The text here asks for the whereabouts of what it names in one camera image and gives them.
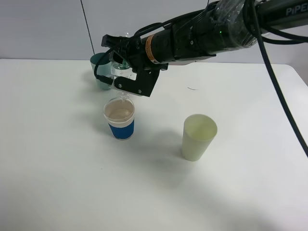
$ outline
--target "cup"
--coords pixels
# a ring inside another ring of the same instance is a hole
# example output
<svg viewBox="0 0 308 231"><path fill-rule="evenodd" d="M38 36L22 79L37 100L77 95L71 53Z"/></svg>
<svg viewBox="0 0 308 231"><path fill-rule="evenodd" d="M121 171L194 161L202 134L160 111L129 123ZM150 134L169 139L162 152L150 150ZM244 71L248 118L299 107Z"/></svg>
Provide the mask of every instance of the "cup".
<svg viewBox="0 0 308 231"><path fill-rule="evenodd" d="M98 61L104 54L105 53L97 53L90 58L93 71L94 71L96 64L98 63ZM97 68L97 74L100 76L111 77L111 62L108 59L108 55L100 62L100 65ZM96 83L97 83L97 86L103 90L110 89L110 85L103 83L99 81L98 79L96 79Z"/></svg>
<svg viewBox="0 0 308 231"><path fill-rule="evenodd" d="M217 134L216 123L202 114L191 115L184 122L182 154L186 160L201 158Z"/></svg>
<svg viewBox="0 0 308 231"><path fill-rule="evenodd" d="M115 138L127 140L134 132L135 107L129 99L112 99L104 106L104 116Z"/></svg>

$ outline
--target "white wall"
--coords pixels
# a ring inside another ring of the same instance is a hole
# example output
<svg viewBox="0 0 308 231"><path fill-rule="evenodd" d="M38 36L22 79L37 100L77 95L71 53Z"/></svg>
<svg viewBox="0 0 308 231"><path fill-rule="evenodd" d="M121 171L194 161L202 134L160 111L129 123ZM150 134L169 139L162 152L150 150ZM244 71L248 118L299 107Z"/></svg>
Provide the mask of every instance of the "white wall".
<svg viewBox="0 0 308 231"><path fill-rule="evenodd" d="M89 59L79 0L0 0L0 58Z"/></svg>
<svg viewBox="0 0 308 231"><path fill-rule="evenodd" d="M163 22L184 13L202 9L206 0L83 0L95 52L105 51L101 40L105 34L129 32L154 22ZM293 28L290 33L308 36L308 26ZM273 64L290 64L308 83L308 45L266 45ZM263 63L258 45L246 50L218 54L206 62Z"/></svg>

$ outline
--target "liquid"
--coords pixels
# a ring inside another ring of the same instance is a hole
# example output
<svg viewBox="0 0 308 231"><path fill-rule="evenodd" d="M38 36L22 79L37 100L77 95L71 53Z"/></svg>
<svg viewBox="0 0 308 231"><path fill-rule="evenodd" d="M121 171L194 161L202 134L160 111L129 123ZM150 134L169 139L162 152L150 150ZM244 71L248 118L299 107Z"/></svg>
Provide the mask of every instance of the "liquid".
<svg viewBox="0 0 308 231"><path fill-rule="evenodd" d="M110 115L109 118L111 119L124 119L126 117L128 117L131 114L131 111L129 109L126 108L118 108L113 110Z"/></svg>

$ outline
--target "teal cup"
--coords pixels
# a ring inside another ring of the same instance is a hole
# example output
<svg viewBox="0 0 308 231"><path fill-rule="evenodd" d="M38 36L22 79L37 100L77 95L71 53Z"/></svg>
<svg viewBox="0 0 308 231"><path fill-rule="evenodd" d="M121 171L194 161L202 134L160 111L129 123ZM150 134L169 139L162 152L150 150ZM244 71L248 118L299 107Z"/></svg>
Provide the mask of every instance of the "teal cup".
<svg viewBox="0 0 308 231"><path fill-rule="evenodd" d="M98 61L104 54L105 53L98 53L98 54L93 55L90 58L93 71L94 71L95 65L98 63ZM97 74L100 76L111 77L111 62L108 60L108 55L100 62L100 65L97 68ZM103 89L103 90L110 89L110 85L103 83L99 81L98 79L96 79L96 83L100 89Z"/></svg>

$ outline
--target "white table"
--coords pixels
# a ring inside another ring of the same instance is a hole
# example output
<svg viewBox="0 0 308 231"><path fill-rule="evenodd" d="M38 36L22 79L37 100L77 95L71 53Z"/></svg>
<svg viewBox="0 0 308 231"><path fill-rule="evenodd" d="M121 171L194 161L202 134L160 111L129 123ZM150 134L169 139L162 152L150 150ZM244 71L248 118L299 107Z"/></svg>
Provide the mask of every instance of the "white table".
<svg viewBox="0 0 308 231"><path fill-rule="evenodd" d="M308 141L308 87L274 69ZM115 95L89 61L0 60L1 231L308 230L308 159L264 65L170 66L131 97L127 141L103 118ZM195 113L218 134L192 163L180 145Z"/></svg>

